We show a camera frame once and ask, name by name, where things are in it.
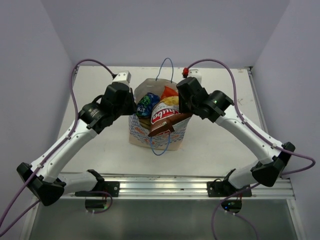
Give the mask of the red Lerna snack bag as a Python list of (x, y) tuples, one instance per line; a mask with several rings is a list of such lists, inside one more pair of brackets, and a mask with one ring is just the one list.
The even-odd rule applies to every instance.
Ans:
[(160, 100), (163, 100), (163, 99), (169, 98), (169, 97), (176, 97), (178, 95), (179, 95), (179, 93), (176, 90), (172, 89), (171, 87), (165, 86), (164, 91), (160, 97)]

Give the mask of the blue Burts snack bag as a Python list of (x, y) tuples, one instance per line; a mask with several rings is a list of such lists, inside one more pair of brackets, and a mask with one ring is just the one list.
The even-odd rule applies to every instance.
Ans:
[(156, 104), (160, 102), (160, 97), (154, 93), (148, 92), (137, 103), (136, 115), (138, 117), (150, 117)]

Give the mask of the Chuba cassava chips bag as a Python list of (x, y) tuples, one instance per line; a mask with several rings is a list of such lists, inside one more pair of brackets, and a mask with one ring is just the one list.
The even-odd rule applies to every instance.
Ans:
[(180, 131), (187, 126), (191, 117), (191, 113), (180, 113), (178, 96), (164, 98), (152, 110), (148, 136)]

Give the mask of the blue checkered paper bag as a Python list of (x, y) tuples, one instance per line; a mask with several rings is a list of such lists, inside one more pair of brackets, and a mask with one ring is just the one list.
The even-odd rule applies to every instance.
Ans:
[(147, 78), (133, 92), (136, 113), (128, 117), (129, 142), (150, 148), (156, 156), (166, 151), (176, 151), (182, 144), (190, 113), (181, 113), (177, 83), (173, 81), (174, 65), (170, 79)]

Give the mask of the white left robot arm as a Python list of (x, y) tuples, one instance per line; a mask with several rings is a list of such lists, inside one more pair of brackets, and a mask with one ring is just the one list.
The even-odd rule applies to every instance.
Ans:
[(43, 156), (17, 167), (19, 176), (44, 206), (52, 205), (69, 193), (101, 195), (106, 184), (95, 170), (78, 174), (62, 174), (61, 171), (84, 145), (120, 116), (130, 116), (135, 110), (133, 90), (129, 84), (109, 84), (101, 95), (101, 101), (86, 104), (70, 129)]

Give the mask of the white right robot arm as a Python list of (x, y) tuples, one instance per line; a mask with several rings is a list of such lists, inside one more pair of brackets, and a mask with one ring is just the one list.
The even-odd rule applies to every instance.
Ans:
[(295, 146), (281, 143), (272, 138), (255, 124), (254, 133), (246, 125), (248, 119), (241, 119), (233, 100), (220, 90), (207, 93), (195, 77), (187, 77), (176, 85), (179, 94), (179, 106), (183, 113), (192, 113), (201, 119), (224, 128), (243, 143), (257, 160), (240, 169), (234, 169), (224, 178), (223, 192), (235, 196), (243, 187), (259, 183), (272, 187), (288, 164)]

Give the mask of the aluminium mounting rail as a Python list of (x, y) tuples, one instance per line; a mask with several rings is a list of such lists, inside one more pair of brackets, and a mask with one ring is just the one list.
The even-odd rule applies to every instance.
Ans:
[[(107, 191), (114, 198), (139, 200), (206, 200), (223, 199), (226, 195), (217, 191), (212, 183), (215, 177), (178, 175), (128, 175), (102, 174), (111, 186)], [(292, 200), (295, 198), (290, 180), (279, 179), (274, 186), (258, 185), (241, 194), (242, 199)]]

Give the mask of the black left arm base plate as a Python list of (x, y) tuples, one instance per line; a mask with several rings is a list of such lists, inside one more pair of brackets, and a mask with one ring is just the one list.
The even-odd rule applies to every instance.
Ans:
[(119, 181), (104, 181), (98, 182), (96, 186), (90, 191), (78, 191), (74, 195), (76, 197), (102, 197), (106, 196), (106, 192), (112, 197), (118, 197), (120, 191), (120, 182)]

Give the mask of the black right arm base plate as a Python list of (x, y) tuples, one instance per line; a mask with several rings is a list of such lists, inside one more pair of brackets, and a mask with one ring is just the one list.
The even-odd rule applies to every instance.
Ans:
[(229, 182), (226, 180), (221, 179), (215, 179), (213, 181), (208, 181), (206, 183), (206, 189), (207, 189), (207, 195), (210, 198), (223, 198), (228, 197), (232, 194), (235, 194), (237, 192), (243, 191), (241, 193), (242, 197), (251, 197), (252, 191), (249, 189), (247, 191), (244, 191), (246, 188), (249, 188), (250, 186), (247, 185), (245, 187), (242, 187), (240, 189), (235, 188), (232, 186)]

